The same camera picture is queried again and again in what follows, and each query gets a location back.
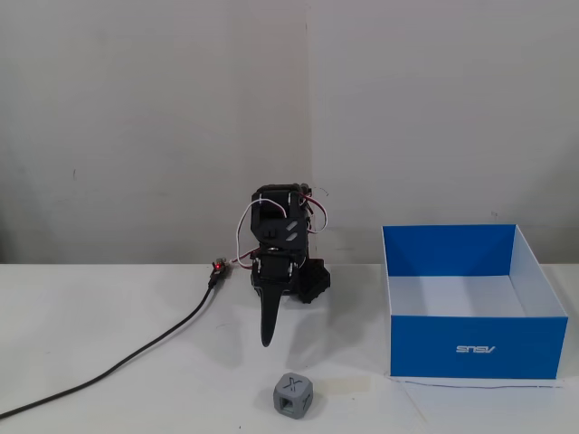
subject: black cable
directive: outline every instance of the black cable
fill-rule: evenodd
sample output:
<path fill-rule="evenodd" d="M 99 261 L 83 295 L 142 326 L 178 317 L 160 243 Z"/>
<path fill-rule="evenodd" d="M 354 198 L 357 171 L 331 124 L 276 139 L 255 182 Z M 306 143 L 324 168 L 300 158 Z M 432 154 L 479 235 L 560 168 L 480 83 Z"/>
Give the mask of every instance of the black cable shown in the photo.
<path fill-rule="evenodd" d="M 0 414 L 0 420 L 2 419 L 7 419 L 11 416 L 14 416 L 18 413 L 22 413 L 23 411 L 27 411 L 27 410 L 31 410 L 35 407 L 38 407 L 40 405 L 46 404 L 48 402 L 51 401 L 55 401 L 58 400 L 59 398 L 63 398 L 67 395 L 70 395 L 72 393 L 81 391 L 82 389 L 86 389 L 87 387 L 91 386 L 92 384 L 99 382 L 100 380 L 108 377 L 109 375 L 111 375 L 112 373 L 114 373 L 118 368 L 120 368 L 123 364 L 129 362 L 130 360 L 134 359 L 135 357 L 137 357 L 139 354 L 143 353 L 144 351 L 146 351 L 147 349 L 149 349 L 151 346 L 153 346 L 154 344 L 157 344 L 158 342 L 162 341 L 163 339 L 165 339 L 167 336 L 171 335 L 172 333 L 175 332 L 175 330 L 181 328 L 185 323 L 187 323 L 191 318 L 193 318 L 195 316 L 195 314 L 197 312 L 199 312 L 199 310 L 204 306 L 205 302 L 207 301 L 207 298 L 209 298 L 209 294 L 211 294 L 211 291 L 213 288 L 215 288 L 215 285 L 217 284 L 217 281 L 224 277 L 225 275 L 225 267 L 226 264 L 224 262 L 217 262 L 217 266 L 214 263 L 214 271 L 211 274 L 211 278 L 209 280 L 209 288 L 207 289 L 207 292 L 205 292 L 205 295 L 203 296 L 203 299 L 201 300 L 201 303 L 199 303 L 199 305 L 195 308 L 195 310 L 193 312 L 191 312 L 187 317 L 185 317 L 182 321 L 178 322 L 177 324 L 173 325 L 171 328 L 169 328 L 166 332 L 164 332 L 161 336 L 159 336 L 157 339 L 153 339 L 151 342 L 149 342 L 148 344 L 146 344 L 145 346 L 142 346 L 141 348 L 139 348 L 138 350 L 136 350 L 136 352 L 134 352 L 133 354 L 125 357 L 123 360 L 121 360 L 120 362 L 118 362 L 117 364 L 115 364 L 112 368 L 110 368 L 108 371 L 102 373 L 101 375 L 94 377 L 92 380 L 88 380 L 87 382 L 84 382 L 83 384 L 80 384 L 76 387 L 73 387 L 71 389 L 68 389 L 66 391 L 60 392 L 60 393 L 56 393 L 54 395 L 51 395 L 47 398 L 44 398 L 42 400 L 36 401 L 36 402 L 32 402 L 30 404 L 26 404 L 22 407 L 18 407 L 17 409 L 14 410 L 10 410 L 7 411 L 5 413 Z"/>

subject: white wire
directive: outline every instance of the white wire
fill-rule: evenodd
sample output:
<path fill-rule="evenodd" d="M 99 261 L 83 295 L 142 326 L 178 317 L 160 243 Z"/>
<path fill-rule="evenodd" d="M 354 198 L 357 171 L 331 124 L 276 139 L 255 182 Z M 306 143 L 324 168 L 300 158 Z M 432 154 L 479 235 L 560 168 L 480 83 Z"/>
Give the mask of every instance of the white wire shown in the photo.
<path fill-rule="evenodd" d="M 239 224 L 237 225 L 237 232 L 235 233 L 235 240 L 237 242 L 237 263 L 239 265 L 241 265 L 242 267 L 244 267 L 245 269 L 250 269 L 252 266 L 251 265 L 247 265 L 244 264 L 242 262 L 242 260 L 240 259 L 240 255 L 239 255 L 239 231 L 242 228 L 242 223 L 243 223 L 243 219 L 245 219 L 245 215 L 247 214 L 247 212 L 250 210 L 250 208 L 252 207 L 252 205 L 254 203 L 261 203 L 261 202 L 269 202 L 269 203 L 273 203 L 275 206 L 277 206 L 278 208 L 281 209 L 281 211 L 283 212 L 283 218 L 287 219 L 288 215 L 286 214 L 286 210 L 283 208 L 283 206 L 281 206 L 279 203 L 274 202 L 272 199 L 257 199 L 253 202 L 251 202 L 249 205 L 247 205 L 247 208 L 245 208 L 245 212 L 242 215 L 242 218 L 239 220 Z"/>

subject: asus logo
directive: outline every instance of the asus logo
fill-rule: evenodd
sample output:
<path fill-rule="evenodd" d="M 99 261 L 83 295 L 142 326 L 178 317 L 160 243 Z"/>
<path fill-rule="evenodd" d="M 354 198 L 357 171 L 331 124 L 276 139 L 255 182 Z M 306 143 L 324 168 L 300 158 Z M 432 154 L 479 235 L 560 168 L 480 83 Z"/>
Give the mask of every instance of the asus logo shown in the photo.
<path fill-rule="evenodd" d="M 483 353 L 490 354 L 495 351 L 496 346 L 466 346 L 459 345 L 456 347 L 457 353 Z"/>

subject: red wire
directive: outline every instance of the red wire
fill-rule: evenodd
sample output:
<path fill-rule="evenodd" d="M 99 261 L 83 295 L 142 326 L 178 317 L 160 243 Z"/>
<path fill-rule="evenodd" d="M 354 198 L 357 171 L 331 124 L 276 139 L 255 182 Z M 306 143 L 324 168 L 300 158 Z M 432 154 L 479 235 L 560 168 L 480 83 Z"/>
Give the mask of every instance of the red wire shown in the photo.
<path fill-rule="evenodd" d="M 313 197 L 311 197 L 311 196 L 306 196 L 304 193 L 300 193 L 299 195 L 300 195 L 301 197 L 303 197 L 304 199 L 306 199 L 306 201 L 309 201 L 309 202 L 312 202 L 312 203 L 316 204 L 316 205 L 318 206 L 318 208 L 324 213 L 324 221 L 325 221 L 325 222 L 324 222 L 324 228 L 322 228 L 322 230 L 325 229 L 325 228 L 326 228 L 326 224 L 327 224 L 327 214 L 326 214 L 326 210 L 324 209 L 324 207 L 322 206 L 322 204 L 321 204 L 320 202 L 318 202 L 316 199 L 314 199 Z"/>

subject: cable connector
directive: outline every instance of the cable connector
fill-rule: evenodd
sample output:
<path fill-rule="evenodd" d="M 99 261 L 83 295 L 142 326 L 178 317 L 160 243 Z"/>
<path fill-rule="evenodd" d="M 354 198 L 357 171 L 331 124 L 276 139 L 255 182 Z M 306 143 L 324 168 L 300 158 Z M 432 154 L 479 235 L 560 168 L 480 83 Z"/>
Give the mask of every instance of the cable connector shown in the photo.
<path fill-rule="evenodd" d="M 227 270 L 229 269 L 229 262 L 227 262 L 226 258 L 218 258 L 216 259 L 212 265 L 214 266 L 214 270 L 211 272 L 211 276 L 209 278 L 209 288 L 215 288 L 217 282 L 223 280 L 227 276 Z"/>

